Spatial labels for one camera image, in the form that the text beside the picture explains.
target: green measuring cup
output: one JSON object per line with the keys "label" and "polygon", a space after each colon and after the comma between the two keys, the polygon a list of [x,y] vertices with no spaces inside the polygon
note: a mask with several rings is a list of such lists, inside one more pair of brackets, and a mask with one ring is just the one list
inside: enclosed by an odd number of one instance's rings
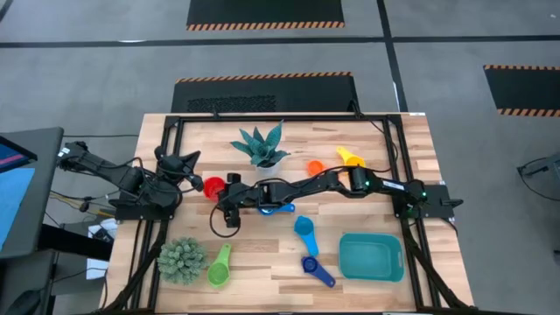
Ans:
{"label": "green measuring cup", "polygon": [[229,280],[229,253],[231,252],[231,245],[225,243],[218,254],[218,258],[213,261],[208,269],[208,282],[214,288],[220,288]]}

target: green succulent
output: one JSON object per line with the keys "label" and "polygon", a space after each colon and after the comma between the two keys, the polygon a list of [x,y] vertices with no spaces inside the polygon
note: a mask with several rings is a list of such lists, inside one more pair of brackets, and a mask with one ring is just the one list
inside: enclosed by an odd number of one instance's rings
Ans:
{"label": "green succulent", "polygon": [[165,281],[188,285],[208,266],[207,252],[192,237],[173,240],[162,246],[157,266]]}
{"label": "green succulent", "polygon": [[239,129],[246,143],[233,141],[231,145],[237,150],[247,153],[247,155],[251,157],[252,165],[271,167],[280,162],[283,157],[290,155],[290,153],[286,151],[276,150],[278,144],[280,144],[280,138],[282,137],[282,122],[283,121],[269,132],[266,136],[266,140],[264,140],[257,127],[253,130],[253,136],[247,131]]}

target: artificial plant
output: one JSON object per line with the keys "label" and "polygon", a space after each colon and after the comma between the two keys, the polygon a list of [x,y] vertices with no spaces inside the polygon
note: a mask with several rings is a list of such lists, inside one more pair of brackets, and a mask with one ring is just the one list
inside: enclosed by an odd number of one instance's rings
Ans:
{"label": "artificial plant", "polygon": [[188,285],[208,266],[207,252],[192,237],[173,240],[162,246],[157,266],[165,281]]}
{"label": "artificial plant", "polygon": [[247,131],[239,129],[246,143],[233,141],[231,145],[237,150],[247,153],[251,157],[252,165],[271,167],[280,162],[283,157],[290,155],[290,153],[286,151],[276,150],[278,144],[280,144],[280,138],[282,137],[282,122],[283,121],[269,132],[266,136],[266,140],[264,140],[257,127],[253,130],[253,136]]}

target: teal succulent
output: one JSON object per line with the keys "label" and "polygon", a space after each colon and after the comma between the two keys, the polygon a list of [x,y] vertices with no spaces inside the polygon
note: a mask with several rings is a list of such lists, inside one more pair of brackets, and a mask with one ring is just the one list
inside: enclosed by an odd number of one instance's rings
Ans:
{"label": "teal succulent", "polygon": [[280,162],[283,157],[290,155],[286,151],[276,150],[282,137],[282,122],[269,132],[266,140],[264,140],[257,127],[253,130],[253,136],[247,131],[239,129],[246,143],[233,141],[231,145],[237,150],[247,153],[251,157],[252,165],[271,167]]}

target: white pot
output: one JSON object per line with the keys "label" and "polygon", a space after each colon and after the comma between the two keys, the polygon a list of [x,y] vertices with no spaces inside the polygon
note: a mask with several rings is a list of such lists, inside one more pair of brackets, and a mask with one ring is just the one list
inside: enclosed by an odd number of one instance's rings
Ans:
{"label": "white pot", "polygon": [[256,173],[261,179],[274,177],[278,173],[278,170],[280,170],[280,163],[276,163],[271,167],[256,166]]}

